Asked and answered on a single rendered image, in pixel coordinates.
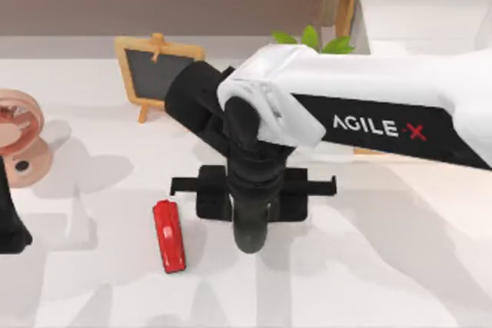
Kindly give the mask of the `wooden framed blackboard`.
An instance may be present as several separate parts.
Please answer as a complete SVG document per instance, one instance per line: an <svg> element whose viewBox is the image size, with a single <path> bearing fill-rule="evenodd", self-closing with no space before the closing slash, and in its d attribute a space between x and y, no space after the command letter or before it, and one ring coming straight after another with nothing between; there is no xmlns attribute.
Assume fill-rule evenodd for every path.
<svg viewBox="0 0 492 328"><path fill-rule="evenodd" d="M165 95L178 74L205 58L201 46L171 42L162 33L149 39L118 36L115 52L127 98L140 107L141 124L147 121L150 108L165 109Z"/></svg>

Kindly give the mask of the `green plant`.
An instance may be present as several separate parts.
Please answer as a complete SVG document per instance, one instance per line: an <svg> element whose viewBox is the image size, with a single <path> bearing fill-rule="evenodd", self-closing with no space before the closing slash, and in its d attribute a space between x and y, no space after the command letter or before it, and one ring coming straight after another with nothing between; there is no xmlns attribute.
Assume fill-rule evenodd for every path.
<svg viewBox="0 0 492 328"><path fill-rule="evenodd" d="M321 54L348 55L355 49L355 47L351 45L350 36L333 38L323 45L320 36L313 25L307 25L303 29L299 40L284 31L273 31L271 36L278 44L305 45Z"/></svg>

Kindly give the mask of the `pink table fan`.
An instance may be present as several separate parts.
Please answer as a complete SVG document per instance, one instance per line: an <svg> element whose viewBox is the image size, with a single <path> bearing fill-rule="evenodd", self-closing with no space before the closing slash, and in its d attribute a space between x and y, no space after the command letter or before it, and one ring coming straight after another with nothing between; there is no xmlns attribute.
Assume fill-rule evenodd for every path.
<svg viewBox="0 0 492 328"><path fill-rule="evenodd" d="M0 88L0 157L13 188L31 186L50 170L53 155L41 137L44 123L42 110L31 95Z"/></svg>

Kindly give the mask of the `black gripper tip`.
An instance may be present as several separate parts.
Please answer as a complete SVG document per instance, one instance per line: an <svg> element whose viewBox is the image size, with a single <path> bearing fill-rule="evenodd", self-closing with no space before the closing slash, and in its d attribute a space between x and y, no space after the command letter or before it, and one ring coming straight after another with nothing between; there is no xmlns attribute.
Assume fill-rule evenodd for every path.
<svg viewBox="0 0 492 328"><path fill-rule="evenodd" d="M0 156L0 254L19 254L32 241L31 233L15 209L5 162Z"/></svg>

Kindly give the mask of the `wooden cabinet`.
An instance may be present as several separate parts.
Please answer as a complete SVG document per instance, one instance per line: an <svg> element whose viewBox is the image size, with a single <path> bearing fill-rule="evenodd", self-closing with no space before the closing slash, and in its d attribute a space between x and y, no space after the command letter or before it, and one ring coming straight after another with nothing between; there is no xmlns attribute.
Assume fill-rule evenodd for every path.
<svg viewBox="0 0 492 328"><path fill-rule="evenodd" d="M452 55L492 47L492 0L339 0L337 35L373 55Z"/></svg>

